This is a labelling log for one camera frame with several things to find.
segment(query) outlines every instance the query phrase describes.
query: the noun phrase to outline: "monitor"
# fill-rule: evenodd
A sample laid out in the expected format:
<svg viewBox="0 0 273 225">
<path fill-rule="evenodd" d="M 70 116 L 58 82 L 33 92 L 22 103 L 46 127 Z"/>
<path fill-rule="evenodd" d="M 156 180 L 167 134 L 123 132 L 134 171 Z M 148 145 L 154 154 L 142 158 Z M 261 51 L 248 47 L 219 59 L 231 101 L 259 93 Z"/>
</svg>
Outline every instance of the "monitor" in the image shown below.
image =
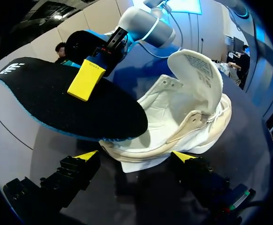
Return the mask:
<svg viewBox="0 0 273 225">
<path fill-rule="evenodd" d="M 242 53 L 244 42 L 236 37 L 234 37 L 233 51 Z"/>
</svg>

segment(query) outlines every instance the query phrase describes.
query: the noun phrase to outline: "man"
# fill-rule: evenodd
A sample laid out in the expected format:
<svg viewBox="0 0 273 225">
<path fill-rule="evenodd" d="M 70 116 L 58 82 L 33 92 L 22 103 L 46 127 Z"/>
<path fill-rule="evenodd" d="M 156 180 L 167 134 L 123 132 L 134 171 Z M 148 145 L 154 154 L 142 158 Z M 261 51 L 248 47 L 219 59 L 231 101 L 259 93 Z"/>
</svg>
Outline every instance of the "man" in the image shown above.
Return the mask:
<svg viewBox="0 0 273 225">
<path fill-rule="evenodd" d="M 245 81 L 247 79 L 247 75 L 250 68 L 250 57 L 249 51 L 247 51 L 249 47 L 247 45 L 243 46 L 243 54 L 236 60 L 236 63 L 229 62 L 228 65 L 237 69 L 237 76 L 240 79 L 239 87 L 241 89 L 244 88 Z"/>
<path fill-rule="evenodd" d="M 55 51 L 58 55 L 58 60 L 55 61 L 55 63 L 58 63 L 58 64 L 63 64 L 67 61 L 67 58 L 66 58 L 66 53 L 65 53 L 65 42 L 61 42 L 59 43 L 56 48 L 55 48 Z"/>
</svg>

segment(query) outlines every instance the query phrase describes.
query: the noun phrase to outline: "insole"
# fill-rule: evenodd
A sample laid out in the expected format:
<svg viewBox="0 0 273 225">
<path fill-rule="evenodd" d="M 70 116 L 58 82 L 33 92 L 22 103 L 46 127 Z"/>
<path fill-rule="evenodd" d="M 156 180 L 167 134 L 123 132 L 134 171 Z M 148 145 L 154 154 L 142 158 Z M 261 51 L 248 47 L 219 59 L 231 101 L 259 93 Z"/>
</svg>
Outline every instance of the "insole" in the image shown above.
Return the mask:
<svg viewBox="0 0 273 225">
<path fill-rule="evenodd" d="M 67 94 L 78 68 L 27 57 L 11 64 L 22 65 L 1 72 L 0 80 L 32 117 L 50 128 L 93 141 L 131 139 L 147 130 L 140 104 L 104 78 L 84 102 Z"/>
</svg>

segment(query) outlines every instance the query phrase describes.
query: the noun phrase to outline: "table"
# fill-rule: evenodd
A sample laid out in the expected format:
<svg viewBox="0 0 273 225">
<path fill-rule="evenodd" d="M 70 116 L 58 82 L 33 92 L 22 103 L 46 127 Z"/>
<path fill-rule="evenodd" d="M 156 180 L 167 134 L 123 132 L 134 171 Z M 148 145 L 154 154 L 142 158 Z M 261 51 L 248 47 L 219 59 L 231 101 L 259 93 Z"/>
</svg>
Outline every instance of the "table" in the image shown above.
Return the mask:
<svg viewBox="0 0 273 225">
<path fill-rule="evenodd" d="M 128 55 L 109 79 L 139 98 L 160 73 L 170 73 L 165 60 L 133 61 Z M 257 108 L 232 80 L 222 77 L 223 92 L 232 102 L 232 118 L 218 142 L 201 156 L 218 174 L 230 177 L 232 188 L 243 183 L 256 190 L 254 200 L 263 200 L 273 181 L 273 143 Z M 173 174 L 167 170 L 168 160 L 144 171 L 124 174 L 120 163 L 100 149 L 98 143 L 79 141 L 45 127 L 36 137 L 30 179 L 39 184 L 39 179 L 54 173 L 67 155 L 93 150 L 101 152 L 101 168 L 87 190 L 80 191 L 69 207 L 61 210 L 76 221 L 71 224 L 192 225 L 208 216 L 208 210 L 190 191 L 176 185 Z M 247 220 L 255 210 L 246 209 L 241 216 Z"/>
</svg>

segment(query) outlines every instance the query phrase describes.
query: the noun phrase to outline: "wall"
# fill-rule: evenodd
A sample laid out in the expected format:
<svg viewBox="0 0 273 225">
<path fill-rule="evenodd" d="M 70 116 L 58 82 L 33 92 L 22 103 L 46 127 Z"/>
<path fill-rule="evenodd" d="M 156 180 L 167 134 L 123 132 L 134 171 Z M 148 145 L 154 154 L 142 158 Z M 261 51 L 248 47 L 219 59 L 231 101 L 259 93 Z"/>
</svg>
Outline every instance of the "wall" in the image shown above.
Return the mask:
<svg viewBox="0 0 273 225">
<path fill-rule="evenodd" d="M 245 39 L 243 33 L 239 31 L 235 23 L 232 22 L 228 9 L 223 5 L 221 5 L 221 9 L 223 17 L 223 33 L 231 37 L 236 37 L 242 40 L 245 45 L 248 45 L 248 42 Z"/>
</svg>

